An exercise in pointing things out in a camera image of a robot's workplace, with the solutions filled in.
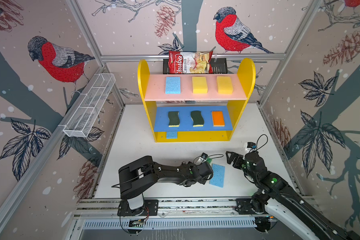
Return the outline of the dark green wavy sponge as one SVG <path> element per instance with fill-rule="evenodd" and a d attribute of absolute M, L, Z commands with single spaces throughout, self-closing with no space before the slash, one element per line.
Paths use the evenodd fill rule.
<path fill-rule="evenodd" d="M 191 111 L 191 119 L 193 120 L 194 128 L 204 126 L 205 121 L 204 121 L 201 111 Z"/>
<path fill-rule="evenodd" d="M 170 128 L 179 127 L 180 126 L 180 118 L 178 111 L 170 111 L 168 112 L 169 124 Z"/>

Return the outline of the yellow sponge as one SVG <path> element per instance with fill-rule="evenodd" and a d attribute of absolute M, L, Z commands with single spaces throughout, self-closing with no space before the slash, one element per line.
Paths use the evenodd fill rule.
<path fill-rule="evenodd" d="M 218 93 L 220 95 L 231 95 L 233 93 L 233 84 L 231 77 L 217 76 Z"/>
<path fill-rule="evenodd" d="M 208 84 L 206 77 L 192 77 L 193 94 L 207 94 Z"/>

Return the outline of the orange sponge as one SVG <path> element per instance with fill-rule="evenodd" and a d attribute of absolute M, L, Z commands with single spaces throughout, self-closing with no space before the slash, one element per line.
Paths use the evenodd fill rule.
<path fill-rule="evenodd" d="M 212 119 L 214 127 L 225 126 L 224 114 L 222 111 L 212 111 Z"/>

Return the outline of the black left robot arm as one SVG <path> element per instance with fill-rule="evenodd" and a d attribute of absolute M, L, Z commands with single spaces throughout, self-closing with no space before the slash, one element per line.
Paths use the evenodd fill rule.
<path fill-rule="evenodd" d="M 144 156 L 119 169 L 119 183 L 112 188 L 120 190 L 121 199 L 127 201 L 130 210 L 145 207 L 143 192 L 157 183 L 172 183 L 190 187 L 196 183 L 204 185 L 214 176 L 207 155 L 202 155 L 199 164 L 182 162 L 179 166 L 162 165 L 153 161 L 152 156 Z"/>

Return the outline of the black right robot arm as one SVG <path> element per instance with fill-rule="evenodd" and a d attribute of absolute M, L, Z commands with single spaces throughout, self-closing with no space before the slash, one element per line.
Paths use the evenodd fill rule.
<path fill-rule="evenodd" d="M 304 200 L 287 181 L 267 169 L 257 151 L 245 156 L 226 152 L 227 163 L 243 171 L 257 187 L 250 198 L 237 199 L 235 210 L 241 215 L 267 214 L 282 222 L 303 240 L 359 240 L 328 220 Z"/>

